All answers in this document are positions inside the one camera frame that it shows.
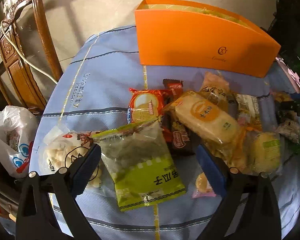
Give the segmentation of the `orange white nutrition label packet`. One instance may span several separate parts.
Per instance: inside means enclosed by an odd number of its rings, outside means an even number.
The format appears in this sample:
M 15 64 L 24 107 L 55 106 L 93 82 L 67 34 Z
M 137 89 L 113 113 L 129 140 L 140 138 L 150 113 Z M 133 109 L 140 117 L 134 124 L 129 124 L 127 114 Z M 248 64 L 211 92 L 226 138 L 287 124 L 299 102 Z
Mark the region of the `orange white nutrition label packet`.
M 240 126 L 262 131 L 258 98 L 247 94 L 236 94 L 238 104 L 237 121 Z

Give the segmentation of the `white plastic bag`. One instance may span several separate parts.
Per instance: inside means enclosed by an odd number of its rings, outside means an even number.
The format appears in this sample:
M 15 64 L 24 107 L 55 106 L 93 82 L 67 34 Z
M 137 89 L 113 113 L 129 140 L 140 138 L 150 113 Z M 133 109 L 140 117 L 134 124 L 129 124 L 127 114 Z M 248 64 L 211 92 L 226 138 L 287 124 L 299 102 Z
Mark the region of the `white plastic bag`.
M 38 120 L 28 109 L 6 106 L 0 111 L 0 163 L 13 178 L 29 172 Z

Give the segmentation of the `red round cookie packet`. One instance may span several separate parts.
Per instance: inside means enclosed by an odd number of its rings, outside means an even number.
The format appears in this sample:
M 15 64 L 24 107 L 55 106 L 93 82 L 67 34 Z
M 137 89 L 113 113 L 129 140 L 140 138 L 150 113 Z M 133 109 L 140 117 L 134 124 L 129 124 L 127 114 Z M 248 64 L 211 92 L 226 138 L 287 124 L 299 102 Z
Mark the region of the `red round cookie packet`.
M 144 122 L 161 115 L 162 109 L 172 97 L 172 92 L 167 89 L 130 88 L 132 93 L 127 111 L 129 124 Z

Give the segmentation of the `beige pink snack packet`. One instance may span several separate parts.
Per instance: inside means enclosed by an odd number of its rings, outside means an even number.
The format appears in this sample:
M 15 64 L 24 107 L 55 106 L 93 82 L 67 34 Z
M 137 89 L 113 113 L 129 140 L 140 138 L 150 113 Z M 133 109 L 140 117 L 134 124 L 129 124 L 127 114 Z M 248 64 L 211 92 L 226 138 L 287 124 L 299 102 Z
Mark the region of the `beige pink snack packet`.
M 230 87 L 228 81 L 222 77 L 206 72 L 198 93 L 221 110 L 228 112 L 227 96 L 230 93 Z

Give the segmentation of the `small brown chocolate bar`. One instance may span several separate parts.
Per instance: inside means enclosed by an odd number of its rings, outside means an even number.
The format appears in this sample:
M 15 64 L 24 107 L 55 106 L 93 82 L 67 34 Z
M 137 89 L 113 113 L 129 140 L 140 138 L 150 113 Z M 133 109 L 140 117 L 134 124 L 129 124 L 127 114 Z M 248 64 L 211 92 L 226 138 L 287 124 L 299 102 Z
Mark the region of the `small brown chocolate bar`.
M 164 87 L 170 91 L 173 100 L 177 100 L 184 92 L 183 81 L 175 79 L 163 79 Z

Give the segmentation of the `brown chocolate wafer packet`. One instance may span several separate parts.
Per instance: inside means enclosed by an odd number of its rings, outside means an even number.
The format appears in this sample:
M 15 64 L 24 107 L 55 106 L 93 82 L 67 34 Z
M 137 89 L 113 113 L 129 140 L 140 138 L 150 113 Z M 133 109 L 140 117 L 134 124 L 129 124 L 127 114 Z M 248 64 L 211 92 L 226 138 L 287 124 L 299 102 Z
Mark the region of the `brown chocolate wafer packet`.
M 186 126 L 167 113 L 162 120 L 162 129 L 172 156 L 193 155 L 192 133 Z

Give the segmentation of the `wooden chair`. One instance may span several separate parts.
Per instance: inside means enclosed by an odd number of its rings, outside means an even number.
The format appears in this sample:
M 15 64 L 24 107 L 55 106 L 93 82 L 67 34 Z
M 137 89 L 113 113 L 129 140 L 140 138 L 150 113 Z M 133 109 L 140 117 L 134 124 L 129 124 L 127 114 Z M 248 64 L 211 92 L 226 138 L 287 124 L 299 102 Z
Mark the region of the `wooden chair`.
M 30 64 L 26 61 L 16 26 L 22 10 L 29 4 L 34 10 L 39 38 L 52 72 L 48 78 L 57 82 L 63 75 L 46 20 L 43 0 L 17 0 L 10 6 L 0 25 L 0 56 L 22 106 L 34 115 L 42 115 L 46 100 L 33 77 Z

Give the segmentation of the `green sunflower seed packet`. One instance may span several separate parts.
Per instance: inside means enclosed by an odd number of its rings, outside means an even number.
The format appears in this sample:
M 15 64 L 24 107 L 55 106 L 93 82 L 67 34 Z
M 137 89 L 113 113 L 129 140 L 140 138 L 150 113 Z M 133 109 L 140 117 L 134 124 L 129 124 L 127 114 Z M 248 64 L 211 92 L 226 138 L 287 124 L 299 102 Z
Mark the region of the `green sunflower seed packet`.
M 120 211 L 177 198 L 186 187 L 157 119 L 93 135 L 115 186 Z

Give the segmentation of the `orange cardboard box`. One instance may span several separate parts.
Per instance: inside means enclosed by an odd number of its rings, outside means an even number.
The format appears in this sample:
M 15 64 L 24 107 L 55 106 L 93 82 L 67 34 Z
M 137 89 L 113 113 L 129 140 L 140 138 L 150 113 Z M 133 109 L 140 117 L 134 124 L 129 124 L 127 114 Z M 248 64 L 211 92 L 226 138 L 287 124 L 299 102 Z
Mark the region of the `orange cardboard box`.
M 134 11 L 140 63 L 265 77 L 281 46 L 234 12 L 185 0 L 143 0 Z

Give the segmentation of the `dark carved wooden furniture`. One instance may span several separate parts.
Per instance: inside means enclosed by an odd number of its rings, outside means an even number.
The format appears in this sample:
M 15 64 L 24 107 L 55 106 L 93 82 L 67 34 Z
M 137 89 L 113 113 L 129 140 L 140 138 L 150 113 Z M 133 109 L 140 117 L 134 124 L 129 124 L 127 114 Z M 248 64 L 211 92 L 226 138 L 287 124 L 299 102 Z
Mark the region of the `dark carved wooden furniture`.
M 276 0 L 268 34 L 281 45 L 284 63 L 300 77 L 300 0 Z

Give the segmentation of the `white round biscuit bag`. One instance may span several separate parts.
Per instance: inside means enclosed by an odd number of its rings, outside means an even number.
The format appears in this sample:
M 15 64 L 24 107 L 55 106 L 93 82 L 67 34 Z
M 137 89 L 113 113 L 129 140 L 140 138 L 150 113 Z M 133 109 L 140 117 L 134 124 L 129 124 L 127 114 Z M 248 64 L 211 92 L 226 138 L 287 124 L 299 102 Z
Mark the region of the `white round biscuit bag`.
M 93 135 L 101 131 L 58 131 L 47 134 L 39 147 L 39 171 L 42 174 L 55 173 L 61 167 L 69 168 L 80 157 L 85 156 L 93 141 Z M 104 163 L 100 159 L 97 168 L 87 184 L 89 191 L 94 191 L 102 196 L 107 196 L 106 179 L 103 173 Z

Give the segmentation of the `steamed cake clear packet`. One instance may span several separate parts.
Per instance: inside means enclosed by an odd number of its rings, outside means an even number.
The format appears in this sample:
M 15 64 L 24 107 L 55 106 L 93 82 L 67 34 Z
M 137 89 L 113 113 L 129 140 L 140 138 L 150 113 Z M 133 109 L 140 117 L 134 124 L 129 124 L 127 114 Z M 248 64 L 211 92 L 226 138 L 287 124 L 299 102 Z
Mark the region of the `steamed cake clear packet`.
M 280 136 L 273 132 L 255 135 L 250 144 L 249 161 L 254 173 L 275 172 L 281 165 Z

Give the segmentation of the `pink bag of crackers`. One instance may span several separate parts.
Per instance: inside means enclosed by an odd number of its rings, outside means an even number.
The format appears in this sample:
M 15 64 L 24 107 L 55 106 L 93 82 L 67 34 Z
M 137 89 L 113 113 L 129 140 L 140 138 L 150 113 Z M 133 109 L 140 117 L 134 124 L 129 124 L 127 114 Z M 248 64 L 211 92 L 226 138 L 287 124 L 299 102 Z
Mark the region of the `pink bag of crackers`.
M 191 135 L 192 150 L 196 154 L 202 173 L 196 179 L 197 191 L 202 195 L 220 195 L 224 189 L 226 172 L 223 167 L 235 167 L 242 174 L 251 175 L 248 164 L 247 130 L 241 128 L 229 144 L 220 145 L 203 140 L 196 133 Z

